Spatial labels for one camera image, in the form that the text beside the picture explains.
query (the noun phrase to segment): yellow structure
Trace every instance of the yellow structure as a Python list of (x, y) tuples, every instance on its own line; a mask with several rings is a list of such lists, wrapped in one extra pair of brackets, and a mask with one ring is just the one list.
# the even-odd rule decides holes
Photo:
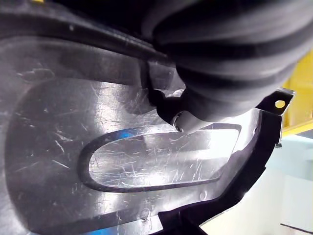
[(313, 50), (296, 67), (292, 77), (283, 85), (296, 91), (284, 114), (283, 136), (313, 129)]

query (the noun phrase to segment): bolt hole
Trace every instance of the bolt hole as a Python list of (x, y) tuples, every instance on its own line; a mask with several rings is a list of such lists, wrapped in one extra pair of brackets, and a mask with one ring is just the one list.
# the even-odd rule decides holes
[(286, 103), (285, 103), (285, 101), (283, 101), (283, 100), (278, 100), (278, 101), (275, 102), (275, 107), (276, 107), (277, 109), (284, 108), (285, 105), (286, 105)]

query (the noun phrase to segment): white wall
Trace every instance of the white wall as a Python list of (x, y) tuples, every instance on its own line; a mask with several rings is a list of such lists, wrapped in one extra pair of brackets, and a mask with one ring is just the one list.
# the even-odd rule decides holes
[(277, 235), (285, 175), (267, 169), (233, 209), (202, 225), (209, 235)]
[(282, 148), (274, 149), (266, 167), (293, 177), (313, 180), (313, 139), (288, 136), (283, 138), (282, 145)]
[(313, 232), (313, 182), (286, 176), (281, 223)]

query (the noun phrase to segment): oval recess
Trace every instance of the oval recess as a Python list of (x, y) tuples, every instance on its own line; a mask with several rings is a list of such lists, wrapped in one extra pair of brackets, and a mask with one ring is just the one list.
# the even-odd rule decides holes
[(213, 124), (184, 135), (169, 125), (111, 132), (90, 143), (83, 181), (101, 191), (147, 191), (218, 180), (240, 126)]

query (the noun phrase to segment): metal bracket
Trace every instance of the metal bracket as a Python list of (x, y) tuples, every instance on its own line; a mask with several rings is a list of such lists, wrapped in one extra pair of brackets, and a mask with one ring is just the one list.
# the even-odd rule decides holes
[[(256, 108), (281, 116), (287, 110), (295, 94), (295, 91), (285, 88), (279, 88), (273, 94), (265, 97), (262, 102), (258, 106), (256, 106)], [(277, 105), (279, 101), (284, 102), (284, 105), (282, 107), (279, 107)]]

